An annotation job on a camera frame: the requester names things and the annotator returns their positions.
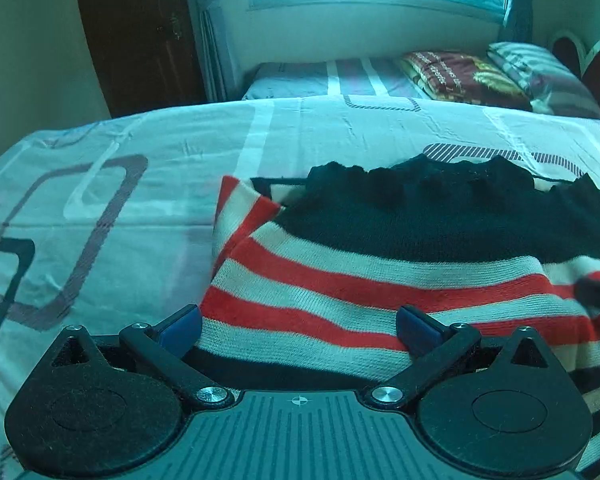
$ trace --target door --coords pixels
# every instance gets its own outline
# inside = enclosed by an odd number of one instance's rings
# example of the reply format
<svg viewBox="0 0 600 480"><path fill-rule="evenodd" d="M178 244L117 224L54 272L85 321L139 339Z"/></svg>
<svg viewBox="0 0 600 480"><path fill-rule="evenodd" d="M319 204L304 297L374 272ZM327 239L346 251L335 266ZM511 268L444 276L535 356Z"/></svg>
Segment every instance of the door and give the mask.
<svg viewBox="0 0 600 480"><path fill-rule="evenodd" d="M112 117L206 102L187 0L78 0Z"/></svg>

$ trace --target bed sheet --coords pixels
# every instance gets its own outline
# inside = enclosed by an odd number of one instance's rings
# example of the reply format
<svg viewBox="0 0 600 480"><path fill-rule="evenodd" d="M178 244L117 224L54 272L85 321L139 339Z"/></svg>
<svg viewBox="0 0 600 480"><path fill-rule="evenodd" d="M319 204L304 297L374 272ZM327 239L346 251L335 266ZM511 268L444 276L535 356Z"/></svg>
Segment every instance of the bed sheet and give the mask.
<svg viewBox="0 0 600 480"><path fill-rule="evenodd" d="M501 155L600 188L600 121L389 96L169 108L14 145L0 158L0 301L18 258L30 263L0 306L0 480L21 471L4 412L62 326L117 333L202 298L223 175L303 177L332 160L369 170L419 153Z"/></svg>
<svg viewBox="0 0 600 480"><path fill-rule="evenodd" d="M430 99L395 59L340 59L322 63L265 63L244 99L319 95L378 95Z"/></svg>

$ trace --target blue gripper pad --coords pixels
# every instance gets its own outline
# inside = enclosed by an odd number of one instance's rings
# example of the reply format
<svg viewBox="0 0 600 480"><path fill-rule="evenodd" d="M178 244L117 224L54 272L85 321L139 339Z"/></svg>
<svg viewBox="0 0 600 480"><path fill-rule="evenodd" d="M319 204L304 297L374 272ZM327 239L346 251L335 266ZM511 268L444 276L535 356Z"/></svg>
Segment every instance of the blue gripper pad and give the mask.
<svg viewBox="0 0 600 480"><path fill-rule="evenodd" d="M451 335L448 327L408 306L398 309L395 330L398 339L415 357L431 352Z"/></svg>
<svg viewBox="0 0 600 480"><path fill-rule="evenodd" d="M182 359L193 348L202 333L202 313L197 305L187 305L155 327L157 343L167 352Z"/></svg>

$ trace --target knitted fabric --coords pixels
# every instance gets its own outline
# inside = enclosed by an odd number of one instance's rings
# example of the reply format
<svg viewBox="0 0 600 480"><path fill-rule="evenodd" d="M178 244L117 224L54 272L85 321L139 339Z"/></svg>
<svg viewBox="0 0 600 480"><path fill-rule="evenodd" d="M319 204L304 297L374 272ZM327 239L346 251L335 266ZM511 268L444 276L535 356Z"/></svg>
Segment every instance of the knitted fabric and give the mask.
<svg viewBox="0 0 600 480"><path fill-rule="evenodd" d="M535 327L594 414L580 469L600 474L600 191L585 175L537 189L526 170L418 156L304 180L226 177L202 337L187 359L237 389L359 389L407 367L395 312L410 304L483 335Z"/></svg>

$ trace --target white bed sheet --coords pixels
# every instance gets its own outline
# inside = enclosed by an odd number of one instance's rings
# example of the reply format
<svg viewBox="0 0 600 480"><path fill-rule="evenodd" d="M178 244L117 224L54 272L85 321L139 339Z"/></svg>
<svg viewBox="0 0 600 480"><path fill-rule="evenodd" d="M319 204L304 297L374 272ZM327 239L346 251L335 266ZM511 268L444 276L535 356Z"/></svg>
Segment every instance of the white bed sheet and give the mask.
<svg viewBox="0 0 600 480"><path fill-rule="evenodd" d="M0 158L0 229L32 240L35 255L0 316L0 480L21 471L4 412L62 326L117 333L202 298L224 174L302 177L332 160L369 170L423 152L501 154L549 178L588 172L600 188L600 121L409 98L170 108L13 146ZM0 252L0 298L17 262Z"/></svg>

